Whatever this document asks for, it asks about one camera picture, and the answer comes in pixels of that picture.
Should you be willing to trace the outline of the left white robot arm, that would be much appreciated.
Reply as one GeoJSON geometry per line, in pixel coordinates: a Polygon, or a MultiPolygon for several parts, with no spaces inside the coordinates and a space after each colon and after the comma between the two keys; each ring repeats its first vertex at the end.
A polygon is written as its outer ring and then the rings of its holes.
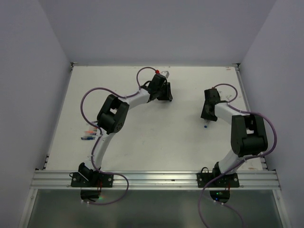
{"type": "Polygon", "coordinates": [[[124,126],[128,111],[147,104],[155,99],[159,101],[173,100],[171,85],[168,82],[169,72],[155,70],[152,80],[139,85],[138,91],[132,95],[122,96],[103,87],[96,87],[89,90],[82,98],[80,104],[81,115],[84,120],[97,129],[95,144],[91,150],[88,160],[78,166],[78,171],[73,174],[73,181],[85,187],[96,186],[103,177],[112,178],[112,172],[101,171],[102,160],[110,141],[124,126]],[[111,94],[102,105],[96,121],[89,121],[83,110],[83,104],[89,93],[95,90],[104,90],[111,94]]]}

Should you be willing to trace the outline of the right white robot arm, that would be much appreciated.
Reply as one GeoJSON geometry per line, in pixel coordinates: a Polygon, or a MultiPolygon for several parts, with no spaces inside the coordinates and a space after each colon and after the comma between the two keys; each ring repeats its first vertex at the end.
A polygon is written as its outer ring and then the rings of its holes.
{"type": "Polygon", "coordinates": [[[230,107],[227,101],[221,100],[215,88],[205,90],[204,96],[201,118],[207,122],[221,119],[231,126],[231,149],[212,170],[211,180],[220,187],[228,182],[228,175],[235,173],[247,158],[266,151],[268,140],[263,117],[230,107]]]}

